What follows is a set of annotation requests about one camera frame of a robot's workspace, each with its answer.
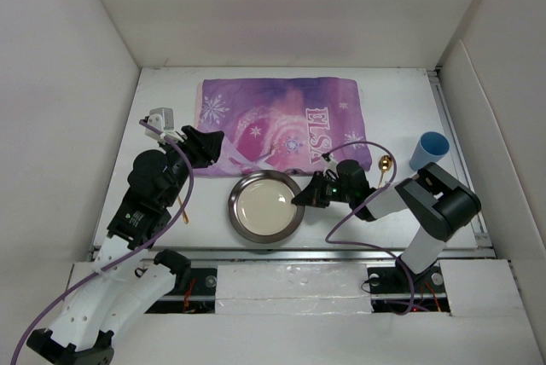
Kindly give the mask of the round metal plate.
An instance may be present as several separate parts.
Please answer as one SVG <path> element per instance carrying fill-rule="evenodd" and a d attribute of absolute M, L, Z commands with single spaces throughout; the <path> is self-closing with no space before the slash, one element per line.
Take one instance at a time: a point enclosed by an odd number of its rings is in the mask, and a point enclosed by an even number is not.
<path fill-rule="evenodd" d="M 256 171 L 240 179 L 228 198 L 228 219 L 235 232 L 257 244 L 286 240 L 302 224 L 305 208 L 292 200 L 300 186 L 279 171 Z"/>

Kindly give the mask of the purple pink printed cloth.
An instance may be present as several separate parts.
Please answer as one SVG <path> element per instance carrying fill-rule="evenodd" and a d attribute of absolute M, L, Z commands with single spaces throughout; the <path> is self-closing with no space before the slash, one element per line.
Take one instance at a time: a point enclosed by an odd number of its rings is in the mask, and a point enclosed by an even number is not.
<path fill-rule="evenodd" d="M 372 163 L 357 82 L 346 78 L 206 79 L 198 89 L 195 125 L 222 131 L 219 159 L 202 177 L 259 170 L 311 174 L 322 155 Z"/>

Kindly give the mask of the gold fork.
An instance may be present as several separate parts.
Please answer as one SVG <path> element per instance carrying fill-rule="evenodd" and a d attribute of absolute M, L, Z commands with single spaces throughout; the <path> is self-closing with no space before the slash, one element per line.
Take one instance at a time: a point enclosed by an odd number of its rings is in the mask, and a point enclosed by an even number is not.
<path fill-rule="evenodd" d="M 181 213 L 181 218 L 183 220 L 183 223 L 184 224 L 188 224 L 189 223 L 189 216 L 186 212 L 186 202 L 185 200 L 182 199 L 182 197 L 179 195 L 177 197 L 177 202 L 179 204 L 179 211 Z"/>

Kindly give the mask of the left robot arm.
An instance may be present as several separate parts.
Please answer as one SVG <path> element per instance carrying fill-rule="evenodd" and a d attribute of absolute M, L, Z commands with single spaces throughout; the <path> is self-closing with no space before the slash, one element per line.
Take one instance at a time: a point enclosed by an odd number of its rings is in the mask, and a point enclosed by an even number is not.
<path fill-rule="evenodd" d="M 156 149 L 140 153 L 128 176 L 129 188 L 107 226 L 92 272 L 68 288 L 70 298 L 46 328 L 31 325 L 22 341 L 52 364 L 109 364 L 127 330 L 162 296 L 182 293 L 191 262 L 173 250 L 159 252 L 137 275 L 151 246 L 183 215 L 170 214 L 181 190 L 191 192 L 194 171 L 220 157 L 224 134 L 184 126 L 180 133 L 159 130 L 143 120 Z"/>

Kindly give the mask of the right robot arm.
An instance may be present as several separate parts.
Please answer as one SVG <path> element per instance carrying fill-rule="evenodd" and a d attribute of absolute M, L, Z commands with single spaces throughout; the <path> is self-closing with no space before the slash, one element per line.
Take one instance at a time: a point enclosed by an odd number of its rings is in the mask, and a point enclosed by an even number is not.
<path fill-rule="evenodd" d="M 356 160 L 343 160 L 336 170 L 317 171 L 309 184 L 292 199 L 303 207 L 327 208 L 346 203 L 352 215 L 368 223 L 408 210 L 419 223 L 413 240 L 394 270 L 399 288 L 412 292 L 421 286 L 447 242 L 467 226 L 482 209 L 477 194 L 434 162 L 396 184 L 374 188 Z"/>

